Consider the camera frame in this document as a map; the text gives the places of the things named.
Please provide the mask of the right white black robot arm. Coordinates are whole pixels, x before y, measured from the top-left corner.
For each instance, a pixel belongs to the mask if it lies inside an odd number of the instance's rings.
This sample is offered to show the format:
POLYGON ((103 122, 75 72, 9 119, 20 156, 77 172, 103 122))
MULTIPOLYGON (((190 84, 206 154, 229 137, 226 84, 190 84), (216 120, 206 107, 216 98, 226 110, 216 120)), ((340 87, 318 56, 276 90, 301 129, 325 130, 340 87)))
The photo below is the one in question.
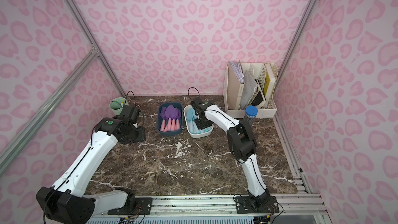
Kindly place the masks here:
POLYGON ((257 142, 250 123, 229 116, 216 104, 203 102, 200 97, 191 101, 191 107, 197 116, 195 123, 200 130, 215 124, 226 133, 230 153, 243 168, 251 208, 255 212, 279 212, 276 198, 270 194, 261 178, 257 162, 257 142))

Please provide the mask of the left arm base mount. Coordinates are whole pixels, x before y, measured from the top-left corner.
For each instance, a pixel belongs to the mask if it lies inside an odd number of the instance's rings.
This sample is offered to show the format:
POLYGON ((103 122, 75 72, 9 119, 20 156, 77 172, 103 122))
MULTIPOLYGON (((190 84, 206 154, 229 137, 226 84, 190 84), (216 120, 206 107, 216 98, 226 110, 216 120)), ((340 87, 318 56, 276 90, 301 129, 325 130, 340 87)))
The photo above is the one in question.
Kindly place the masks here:
POLYGON ((126 188, 117 188, 127 193, 126 202, 121 208, 114 208, 107 212, 108 215, 137 215, 150 214, 153 198, 150 197, 136 197, 134 192, 126 188))

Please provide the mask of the purple pointed shovel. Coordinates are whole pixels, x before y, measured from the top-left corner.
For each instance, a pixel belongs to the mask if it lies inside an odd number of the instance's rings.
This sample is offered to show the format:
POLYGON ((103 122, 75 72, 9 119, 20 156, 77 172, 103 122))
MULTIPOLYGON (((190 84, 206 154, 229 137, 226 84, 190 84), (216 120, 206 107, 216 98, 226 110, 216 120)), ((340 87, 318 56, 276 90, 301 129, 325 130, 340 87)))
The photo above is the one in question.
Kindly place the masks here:
POLYGON ((170 131, 169 132, 171 132, 172 119, 176 120, 176 109, 175 109, 175 107, 173 105, 169 105, 167 107, 166 112, 165 112, 165 117, 169 121, 169 127, 170 127, 170 131))
POLYGON ((181 118, 181 111, 176 108, 176 130, 181 129, 180 118, 181 118))

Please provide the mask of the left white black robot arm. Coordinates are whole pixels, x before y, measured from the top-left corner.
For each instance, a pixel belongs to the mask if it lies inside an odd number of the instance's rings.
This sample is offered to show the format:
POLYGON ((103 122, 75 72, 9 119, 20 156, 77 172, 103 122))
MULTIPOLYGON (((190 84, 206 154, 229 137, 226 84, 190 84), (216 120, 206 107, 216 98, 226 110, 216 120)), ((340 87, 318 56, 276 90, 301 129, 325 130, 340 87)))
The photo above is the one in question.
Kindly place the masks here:
POLYGON ((137 124, 140 114, 138 107, 125 105, 120 115, 103 118, 94 126, 88 144, 72 165, 51 187, 41 187, 36 194, 44 221, 85 224, 92 216, 104 212, 127 216, 141 213, 131 190, 120 188, 86 195, 92 176, 117 144, 145 140, 145 128, 137 124))

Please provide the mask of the purple square shovel pink handle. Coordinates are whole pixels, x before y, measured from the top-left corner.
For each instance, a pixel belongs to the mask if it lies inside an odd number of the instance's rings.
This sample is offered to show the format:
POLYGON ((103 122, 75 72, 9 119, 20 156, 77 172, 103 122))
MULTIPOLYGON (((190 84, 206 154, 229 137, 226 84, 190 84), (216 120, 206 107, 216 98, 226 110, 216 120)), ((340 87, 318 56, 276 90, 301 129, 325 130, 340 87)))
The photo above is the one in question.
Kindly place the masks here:
POLYGON ((161 127, 160 127, 160 131, 161 131, 161 132, 165 132, 165 131, 166 131, 165 112, 166 112, 166 107, 162 107, 162 108, 161 108, 161 114, 160 114, 160 117, 161 117, 161 119, 162 119, 161 127))

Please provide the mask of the blue pointed shovel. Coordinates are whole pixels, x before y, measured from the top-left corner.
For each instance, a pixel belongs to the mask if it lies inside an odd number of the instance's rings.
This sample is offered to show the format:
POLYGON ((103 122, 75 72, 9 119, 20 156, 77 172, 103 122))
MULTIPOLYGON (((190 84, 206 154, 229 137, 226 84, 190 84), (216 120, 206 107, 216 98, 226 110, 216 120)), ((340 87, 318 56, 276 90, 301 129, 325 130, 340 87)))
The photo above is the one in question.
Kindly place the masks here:
POLYGON ((192 131, 193 131, 193 128, 192 128, 192 114, 193 113, 194 113, 193 108, 188 109, 187 112, 186 112, 186 120, 188 122, 188 130, 189 130, 189 132, 191 134, 193 134, 192 133, 192 131))

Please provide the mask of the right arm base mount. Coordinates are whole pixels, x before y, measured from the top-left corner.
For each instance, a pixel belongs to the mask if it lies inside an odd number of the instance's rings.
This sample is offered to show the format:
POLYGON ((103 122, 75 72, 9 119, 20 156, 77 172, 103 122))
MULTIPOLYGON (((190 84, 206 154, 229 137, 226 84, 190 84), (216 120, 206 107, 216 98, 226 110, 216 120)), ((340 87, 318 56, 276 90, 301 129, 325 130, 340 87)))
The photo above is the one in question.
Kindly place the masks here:
POLYGON ((280 213, 276 198, 267 192, 258 197, 235 194, 233 200, 238 214, 274 215, 280 213))

